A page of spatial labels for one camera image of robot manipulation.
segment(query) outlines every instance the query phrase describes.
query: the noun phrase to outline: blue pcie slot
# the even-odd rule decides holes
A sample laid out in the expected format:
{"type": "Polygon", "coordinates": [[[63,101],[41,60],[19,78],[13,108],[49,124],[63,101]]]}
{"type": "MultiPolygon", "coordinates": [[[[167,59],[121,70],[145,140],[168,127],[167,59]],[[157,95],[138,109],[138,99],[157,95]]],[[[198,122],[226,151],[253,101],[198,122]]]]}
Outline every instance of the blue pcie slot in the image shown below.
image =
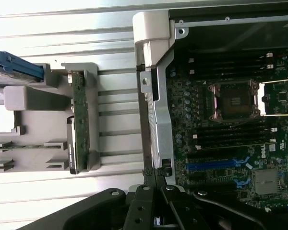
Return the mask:
{"type": "Polygon", "coordinates": [[[3,70],[10,74],[18,72],[41,80],[44,78],[44,70],[42,67],[34,65],[5,51],[0,51],[0,67],[3,67],[3,70]]]}
{"type": "Polygon", "coordinates": [[[218,169],[218,168],[230,168],[239,167],[234,160],[228,161],[211,161],[205,163],[189,163],[186,165],[188,170],[206,170],[206,169],[218,169]]]}

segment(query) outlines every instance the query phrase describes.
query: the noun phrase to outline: capacitor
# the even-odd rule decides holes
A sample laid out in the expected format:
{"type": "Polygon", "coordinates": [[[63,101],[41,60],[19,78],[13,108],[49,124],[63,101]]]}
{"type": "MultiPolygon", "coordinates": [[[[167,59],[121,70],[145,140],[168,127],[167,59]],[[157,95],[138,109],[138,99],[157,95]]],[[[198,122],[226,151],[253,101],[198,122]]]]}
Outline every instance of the capacitor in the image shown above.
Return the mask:
{"type": "Polygon", "coordinates": [[[284,159],[279,158],[279,157],[276,159],[276,161],[277,161],[277,163],[279,163],[279,164],[283,164],[283,163],[285,162],[284,159]]]}

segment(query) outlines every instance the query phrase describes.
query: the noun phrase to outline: circuit board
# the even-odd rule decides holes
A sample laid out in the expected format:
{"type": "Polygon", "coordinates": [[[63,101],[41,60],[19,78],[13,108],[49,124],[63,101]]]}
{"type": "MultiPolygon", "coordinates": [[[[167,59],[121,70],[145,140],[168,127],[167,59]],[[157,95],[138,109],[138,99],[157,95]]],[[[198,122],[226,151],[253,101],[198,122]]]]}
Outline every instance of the circuit board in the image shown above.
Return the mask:
{"type": "Polygon", "coordinates": [[[176,183],[288,212],[288,49],[175,55],[176,183]]]}
{"type": "Polygon", "coordinates": [[[69,165],[71,174],[78,174],[87,168],[90,148],[86,83],[83,72],[74,71],[68,77],[73,91],[74,113],[74,116],[69,117],[67,121],[69,165]]]}

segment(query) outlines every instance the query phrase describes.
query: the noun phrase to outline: cpu socket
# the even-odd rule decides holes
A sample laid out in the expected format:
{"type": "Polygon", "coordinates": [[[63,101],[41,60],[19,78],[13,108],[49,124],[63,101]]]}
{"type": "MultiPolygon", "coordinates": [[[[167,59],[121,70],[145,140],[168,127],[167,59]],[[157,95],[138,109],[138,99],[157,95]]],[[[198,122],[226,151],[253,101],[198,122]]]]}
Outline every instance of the cpu socket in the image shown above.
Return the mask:
{"type": "Polygon", "coordinates": [[[260,116],[258,89],[259,84],[252,80],[218,82],[208,86],[214,95],[210,120],[239,122],[260,116]]]}

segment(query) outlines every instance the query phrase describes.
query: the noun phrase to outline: screw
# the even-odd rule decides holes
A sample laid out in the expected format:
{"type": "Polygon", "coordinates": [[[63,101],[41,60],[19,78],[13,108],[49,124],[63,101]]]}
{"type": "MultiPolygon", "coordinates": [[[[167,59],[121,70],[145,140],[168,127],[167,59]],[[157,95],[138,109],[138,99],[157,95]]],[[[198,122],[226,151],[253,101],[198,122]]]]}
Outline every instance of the screw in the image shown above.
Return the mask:
{"type": "Polygon", "coordinates": [[[208,195],[208,193],[206,191],[198,191],[197,194],[200,196],[208,195]]]}
{"type": "Polygon", "coordinates": [[[168,185],[168,186],[165,187],[165,189],[166,189],[166,190],[174,190],[174,187],[171,186],[171,185],[168,185]]]}

